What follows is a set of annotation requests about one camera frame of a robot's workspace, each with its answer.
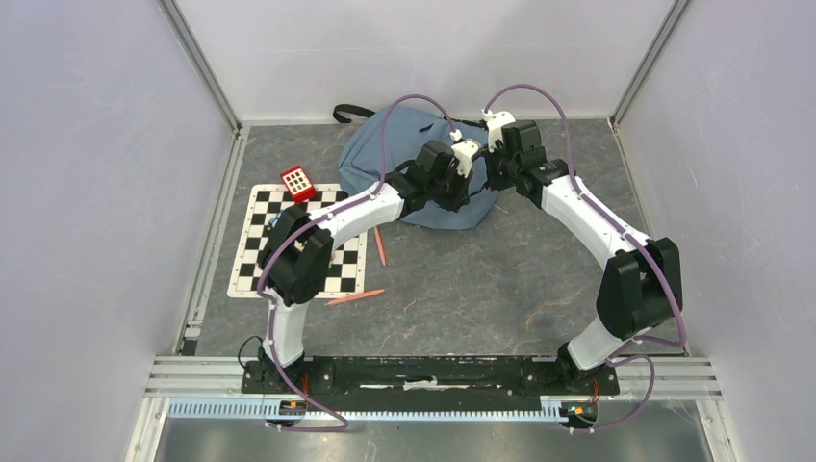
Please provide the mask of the blue student backpack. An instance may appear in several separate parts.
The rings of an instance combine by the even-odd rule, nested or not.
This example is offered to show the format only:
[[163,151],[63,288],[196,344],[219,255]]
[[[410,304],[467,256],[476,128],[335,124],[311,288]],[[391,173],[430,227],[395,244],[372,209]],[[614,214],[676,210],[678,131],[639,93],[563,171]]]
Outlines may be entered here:
[[[365,122],[351,136],[341,151],[338,163],[339,183],[350,194],[360,193],[379,180],[382,171],[389,173],[405,161],[417,158],[428,141],[451,146],[449,126],[440,115],[404,107],[373,111],[352,104],[339,104],[332,116],[349,123],[353,116]],[[433,202],[407,216],[404,222],[431,229],[467,230],[478,225],[496,203],[499,192],[487,189],[486,165],[482,158],[474,161],[468,188],[470,203],[458,212],[446,211]]]

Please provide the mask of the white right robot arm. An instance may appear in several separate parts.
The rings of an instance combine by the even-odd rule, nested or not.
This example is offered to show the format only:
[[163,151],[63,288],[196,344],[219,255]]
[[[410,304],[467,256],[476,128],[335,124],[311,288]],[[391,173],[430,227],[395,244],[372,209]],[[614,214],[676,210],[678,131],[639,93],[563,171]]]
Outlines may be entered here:
[[486,114],[483,124],[490,186],[514,188],[556,218],[603,270],[595,318],[558,352],[558,385],[579,393],[594,381],[594,368],[681,311],[678,248],[669,238],[654,240],[621,221],[570,175],[565,161],[549,160],[534,121],[499,112]]

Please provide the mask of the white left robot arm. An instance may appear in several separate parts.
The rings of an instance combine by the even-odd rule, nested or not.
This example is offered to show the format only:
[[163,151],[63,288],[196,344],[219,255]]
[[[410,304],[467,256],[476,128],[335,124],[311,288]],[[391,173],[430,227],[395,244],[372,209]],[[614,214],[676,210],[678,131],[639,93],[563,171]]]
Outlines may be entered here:
[[453,145],[429,141],[406,162],[362,192],[332,206],[307,212],[298,206],[277,218],[259,257],[256,291],[268,302],[263,343],[270,360],[265,378],[279,392],[301,382],[303,330],[310,301],[325,287],[329,260],[349,239],[397,221],[433,202],[456,212],[467,205],[472,164],[481,146],[473,140]]

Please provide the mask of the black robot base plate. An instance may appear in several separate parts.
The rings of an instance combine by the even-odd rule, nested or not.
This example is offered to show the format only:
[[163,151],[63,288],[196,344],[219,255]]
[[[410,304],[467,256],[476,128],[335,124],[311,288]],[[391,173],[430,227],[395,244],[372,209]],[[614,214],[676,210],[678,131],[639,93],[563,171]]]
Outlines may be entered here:
[[313,356],[283,373],[268,359],[243,366],[245,394],[290,394],[294,387],[336,411],[533,411],[542,397],[619,394],[616,373],[598,366],[568,372],[552,357]]

